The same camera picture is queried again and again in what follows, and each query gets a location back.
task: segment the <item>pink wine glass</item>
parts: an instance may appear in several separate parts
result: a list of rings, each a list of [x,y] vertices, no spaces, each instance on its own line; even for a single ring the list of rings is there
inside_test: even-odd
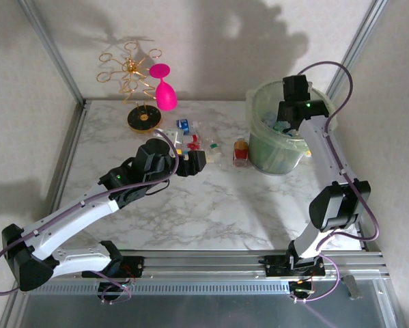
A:
[[[162,111],[170,111],[177,107],[177,96],[174,89],[163,81],[171,69],[166,64],[155,64],[150,68],[150,75],[155,79],[160,79],[160,84],[156,88],[157,107]]]

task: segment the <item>gold wire tree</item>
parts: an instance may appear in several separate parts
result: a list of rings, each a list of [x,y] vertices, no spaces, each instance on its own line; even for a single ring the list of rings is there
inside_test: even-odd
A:
[[[124,104],[130,103],[129,100],[133,93],[135,92],[135,90],[139,87],[139,83],[146,87],[146,89],[142,90],[142,92],[145,95],[150,97],[151,100],[156,99],[156,97],[150,93],[153,92],[156,88],[145,82],[147,75],[144,74],[144,72],[146,73],[146,71],[148,71],[149,68],[144,68],[142,64],[144,63],[145,60],[149,58],[153,59],[159,58],[162,55],[162,51],[160,49],[151,49],[150,51],[148,51],[147,55],[144,58],[137,61],[133,58],[133,51],[137,50],[138,47],[139,45],[136,42],[125,43],[124,49],[128,55],[127,57],[125,57],[125,62],[123,63],[114,58],[113,54],[111,53],[103,53],[99,57],[100,62],[104,64],[110,61],[114,61],[121,66],[121,70],[114,70],[113,72],[101,72],[96,76],[96,80],[101,83],[106,83],[111,80],[114,74],[117,73],[124,74],[123,77],[121,78],[121,88],[119,90],[120,94],[126,95],[126,98],[122,101]],[[146,111],[145,101],[143,101],[143,106]]]

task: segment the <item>white wall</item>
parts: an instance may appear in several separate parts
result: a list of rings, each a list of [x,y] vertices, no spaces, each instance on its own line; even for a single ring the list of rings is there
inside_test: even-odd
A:
[[[339,118],[341,143],[371,184],[377,244],[409,326],[409,0],[389,1],[353,77],[354,95]]]
[[[15,0],[0,0],[1,231],[45,215],[75,103]],[[0,290],[14,278],[0,260]],[[7,297],[0,297],[0,318]]]
[[[171,66],[167,81],[179,98],[242,100],[263,81],[320,60],[341,61],[371,0],[35,3],[84,97],[121,98],[119,81],[96,81],[98,56],[119,56],[123,43],[138,39],[143,51],[163,50],[157,61]],[[311,76],[325,90],[335,71],[312,70]]]

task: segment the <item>plastic bucket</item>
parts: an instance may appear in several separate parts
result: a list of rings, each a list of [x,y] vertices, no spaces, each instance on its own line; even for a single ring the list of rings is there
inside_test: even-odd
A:
[[[335,107],[322,92],[310,88],[312,100],[323,100],[329,112]],[[261,172],[280,176],[292,171],[309,150],[303,139],[275,131],[262,122],[264,115],[273,111],[278,113],[279,103],[284,101],[283,82],[265,83],[246,93],[246,120],[250,129],[249,159]],[[333,120],[330,129],[336,128]]]

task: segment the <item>white marble table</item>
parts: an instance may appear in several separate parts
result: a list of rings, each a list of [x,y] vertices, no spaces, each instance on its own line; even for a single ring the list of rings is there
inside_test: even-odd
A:
[[[130,130],[130,109],[116,100],[91,104],[61,205],[82,195],[152,137]],[[112,240],[119,249],[286,249],[307,225],[309,203],[321,189],[313,161],[305,158],[280,177],[234,167],[233,144],[237,136],[248,136],[243,102],[183,101],[163,113],[162,128],[175,126],[178,118],[209,124],[223,151],[222,165],[207,164],[188,178],[174,176],[167,190],[95,222],[69,244]],[[328,248],[361,246],[338,237]]]

